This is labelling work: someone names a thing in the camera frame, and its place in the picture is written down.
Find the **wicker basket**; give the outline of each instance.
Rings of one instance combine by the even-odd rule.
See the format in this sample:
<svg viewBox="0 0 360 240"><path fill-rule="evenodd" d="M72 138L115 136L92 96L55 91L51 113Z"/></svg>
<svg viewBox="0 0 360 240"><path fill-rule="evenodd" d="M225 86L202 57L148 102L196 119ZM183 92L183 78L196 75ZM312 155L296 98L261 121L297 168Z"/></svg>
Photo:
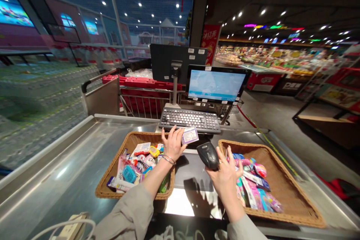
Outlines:
<svg viewBox="0 0 360 240"><path fill-rule="evenodd" d="M228 145L231 146L233 153L242 154L245 158L254 158L257 163L265 166L267 170L266 180L270 185L271 194L284 207L284 213L281 214L246 207L245 212L247 214L317 228L326 227L320 212L306 197L295 179L269 147L261 144L219 141L219 147L224 154Z"/></svg>
<svg viewBox="0 0 360 240"><path fill-rule="evenodd" d="M125 148L128 149L128 153L132 153L139 143L148 143L151 142L152 146L155 146L157 143L162 143L161 133L152 133L152 132L130 132L123 144L121 145L119 151L115 155L112 160L110 166L106 170L104 176L101 178L99 184L96 187L95 195L99 198L114 198L120 199L124 193L116 193L110 190L106 186L107 182L110 180L111 176L115 176L117 174L117 165L119 161L120 155L124 152ZM170 197L171 193L174 189L174 181L175 181L175 170L171 169L171 177L168 189L165 193L158 193L155 197L155 200L166 200Z"/></svg>

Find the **ceiling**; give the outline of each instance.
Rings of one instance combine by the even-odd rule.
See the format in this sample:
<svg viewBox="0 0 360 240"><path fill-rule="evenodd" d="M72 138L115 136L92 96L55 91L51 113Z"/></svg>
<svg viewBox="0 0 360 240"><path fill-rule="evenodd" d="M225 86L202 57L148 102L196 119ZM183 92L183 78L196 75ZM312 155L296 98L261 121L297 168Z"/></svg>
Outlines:
<svg viewBox="0 0 360 240"><path fill-rule="evenodd" d="M295 33L292 28L303 27L299 38L306 42L310 39L321 39L318 44L328 40L360 41L360 0L213 0L208 4L206 23L226 23L222 35L234 34L233 38L262 36L281 40ZM272 26L279 21L288 29L253 32L253 28L244 28L245 24Z"/></svg>

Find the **hand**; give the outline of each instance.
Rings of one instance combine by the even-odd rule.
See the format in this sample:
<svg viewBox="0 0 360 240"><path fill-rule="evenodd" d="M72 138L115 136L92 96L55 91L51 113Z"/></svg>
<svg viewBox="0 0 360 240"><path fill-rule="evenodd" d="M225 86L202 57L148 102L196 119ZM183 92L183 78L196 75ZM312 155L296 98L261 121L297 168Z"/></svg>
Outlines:
<svg viewBox="0 0 360 240"><path fill-rule="evenodd" d="M227 162L224 154L220 151L220 148L217 147L216 152L220 160L219 170L213 171L212 169L205 167L205 170L209 174L214 184L214 188L225 207L226 202L230 202L234 198L237 199L236 181L243 175L244 172L241 162L239 163L239 170L235 170L235 161L230 146L228 146L227 151L229 163Z"/></svg>
<svg viewBox="0 0 360 240"><path fill-rule="evenodd" d="M183 136L184 129L174 131L176 125L172 127L169 132L168 139L165 138L164 128L161 131L161 138L164 143L164 155L171 157L175 162L184 152L187 144L181 146L181 137Z"/></svg>

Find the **floor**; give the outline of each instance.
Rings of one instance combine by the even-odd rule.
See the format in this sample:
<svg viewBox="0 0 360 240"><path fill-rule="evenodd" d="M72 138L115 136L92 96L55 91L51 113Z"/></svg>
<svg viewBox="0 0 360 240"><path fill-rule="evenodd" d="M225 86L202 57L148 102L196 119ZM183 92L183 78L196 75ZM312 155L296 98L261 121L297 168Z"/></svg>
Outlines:
<svg viewBox="0 0 360 240"><path fill-rule="evenodd" d="M359 158L317 134L304 124L297 124L292 117L304 102L288 96L275 96L263 92L244 92L242 111L260 128L272 130L312 171L329 181L344 179L360 186ZM313 104L306 109L307 115L333 116L334 108ZM232 114L230 124L251 127L240 114Z"/></svg>

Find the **computer monitor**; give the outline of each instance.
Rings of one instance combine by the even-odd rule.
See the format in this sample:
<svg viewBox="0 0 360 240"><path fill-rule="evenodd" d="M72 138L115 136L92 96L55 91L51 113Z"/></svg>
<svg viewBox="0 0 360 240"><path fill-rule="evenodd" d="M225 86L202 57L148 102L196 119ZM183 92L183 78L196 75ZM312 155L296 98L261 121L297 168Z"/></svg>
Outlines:
<svg viewBox="0 0 360 240"><path fill-rule="evenodd" d="M186 98L235 105L239 102L251 70L189 65Z"/></svg>
<svg viewBox="0 0 360 240"><path fill-rule="evenodd" d="M181 47L174 45L150 44L151 67L153 79L157 81L173 82L171 62L181 62L181 72L178 83L187 83L188 66L204 65L207 49Z"/></svg>

